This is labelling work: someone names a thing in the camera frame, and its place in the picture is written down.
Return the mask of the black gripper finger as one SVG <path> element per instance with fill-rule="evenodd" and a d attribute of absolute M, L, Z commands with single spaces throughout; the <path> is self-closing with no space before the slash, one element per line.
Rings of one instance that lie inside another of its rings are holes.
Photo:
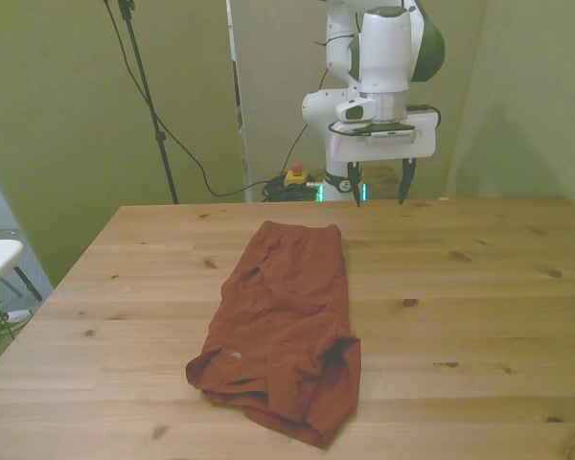
<path fill-rule="evenodd" d="M 348 180 L 351 186 L 351 191 L 354 196 L 354 200 L 357 207 L 360 207 L 361 203 L 361 168 L 358 162 L 350 162 L 348 164 Z"/>
<path fill-rule="evenodd" d="M 415 175 L 415 160 L 413 158 L 402 161 L 402 180 L 399 187 L 398 201 L 403 204 L 407 199 Z"/>

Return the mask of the white gripper body block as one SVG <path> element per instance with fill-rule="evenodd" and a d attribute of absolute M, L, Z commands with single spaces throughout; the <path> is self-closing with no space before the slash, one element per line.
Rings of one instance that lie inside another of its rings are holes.
<path fill-rule="evenodd" d="M 390 125 L 329 125 L 330 156 L 337 162 L 367 162 L 431 157 L 436 151 L 436 111 L 408 112 Z"/>

